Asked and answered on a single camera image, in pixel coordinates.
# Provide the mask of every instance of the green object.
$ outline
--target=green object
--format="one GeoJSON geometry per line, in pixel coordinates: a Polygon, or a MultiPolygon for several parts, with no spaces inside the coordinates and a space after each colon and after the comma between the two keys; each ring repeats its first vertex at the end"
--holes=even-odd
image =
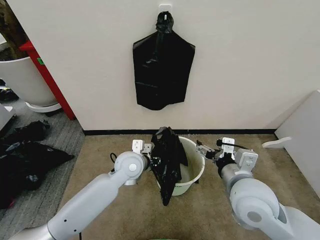
{"type": "Polygon", "coordinates": [[[36,58],[40,65],[45,65],[44,61],[42,61],[41,57],[36,58]]]}

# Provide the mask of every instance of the black bag on floor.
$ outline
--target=black bag on floor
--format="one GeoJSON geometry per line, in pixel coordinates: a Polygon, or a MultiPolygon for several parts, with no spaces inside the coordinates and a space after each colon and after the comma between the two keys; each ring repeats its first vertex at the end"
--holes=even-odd
{"type": "Polygon", "coordinates": [[[48,121],[33,121],[27,126],[17,127],[14,132],[5,137],[3,142],[6,145],[11,145],[22,141],[41,141],[48,134],[50,125],[48,121]]]}
{"type": "Polygon", "coordinates": [[[157,32],[133,44],[137,104],[161,110],[184,102],[196,47],[176,34],[168,11],[158,15],[157,32]]]}
{"type": "Polygon", "coordinates": [[[161,127],[152,136],[151,170],[160,184],[164,206],[169,204],[176,183],[182,179],[180,164],[188,166],[184,146],[170,127],[161,127]]]}
{"type": "Polygon", "coordinates": [[[0,208],[7,208],[22,190],[37,189],[46,173],[74,158],[37,142],[17,142],[0,154],[0,208]]]}
{"type": "Polygon", "coordinates": [[[0,101],[12,101],[17,99],[19,99],[19,97],[14,93],[14,91],[12,91],[11,88],[0,88],[0,101]]]}

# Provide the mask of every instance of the white wall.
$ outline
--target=white wall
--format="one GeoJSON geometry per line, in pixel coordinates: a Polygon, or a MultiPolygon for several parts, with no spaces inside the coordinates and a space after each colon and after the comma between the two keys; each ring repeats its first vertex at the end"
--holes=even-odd
{"type": "Polygon", "coordinates": [[[185,102],[136,103],[133,42],[156,0],[8,0],[85,130],[277,128],[320,87],[319,0],[172,0],[196,46],[185,102]]]}
{"type": "Polygon", "coordinates": [[[318,197],[320,197],[320,157],[317,151],[320,148],[319,106],[320,90],[313,92],[275,131],[279,139],[292,138],[284,142],[284,147],[318,197]]]}

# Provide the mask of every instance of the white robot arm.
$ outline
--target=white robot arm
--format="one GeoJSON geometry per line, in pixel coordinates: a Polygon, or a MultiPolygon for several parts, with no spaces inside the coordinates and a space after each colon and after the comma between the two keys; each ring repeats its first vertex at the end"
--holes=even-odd
{"type": "MultiPolygon", "coordinates": [[[[318,240],[320,225],[298,209],[280,204],[266,184],[253,178],[258,154],[234,143],[224,137],[220,149],[213,150],[198,142],[196,151],[217,165],[238,224],[260,229],[272,240],[318,240]],[[234,147],[240,149],[234,153],[234,147]]],[[[151,144],[133,140],[132,150],[120,154],[113,172],[96,177],[47,224],[24,229],[10,240],[68,240],[80,233],[116,198],[122,185],[135,184],[148,167],[143,154],[150,158],[151,144]]]]}
{"type": "Polygon", "coordinates": [[[253,178],[251,171],[258,154],[243,148],[234,154],[234,143],[232,138],[222,138],[218,153],[198,142],[197,152],[217,165],[238,224],[249,230],[260,229],[272,240],[320,239],[317,222],[296,208],[283,206],[270,187],[253,178]]]}
{"type": "Polygon", "coordinates": [[[135,184],[148,166],[151,144],[132,141],[132,151],[121,153],[114,171],[97,176],[45,225],[26,228],[10,240],[68,240],[82,232],[117,197],[122,185],[135,184]]]}

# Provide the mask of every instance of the bucket rim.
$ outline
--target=bucket rim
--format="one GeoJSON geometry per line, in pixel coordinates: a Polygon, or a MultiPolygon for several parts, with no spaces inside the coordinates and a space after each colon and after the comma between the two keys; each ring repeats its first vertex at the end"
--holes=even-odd
{"type": "MultiPolygon", "coordinates": [[[[189,143],[191,143],[192,145],[194,145],[195,147],[197,147],[197,144],[194,141],[190,140],[189,138],[179,136],[179,139],[184,139],[184,140],[188,141],[189,143]]],[[[205,170],[206,160],[203,156],[200,156],[200,157],[202,159],[202,167],[201,167],[200,173],[194,179],[192,179],[190,181],[182,182],[182,183],[177,182],[175,184],[175,187],[183,187],[183,186],[191,185],[201,177],[201,175],[204,173],[204,170],[205,170]]]]}

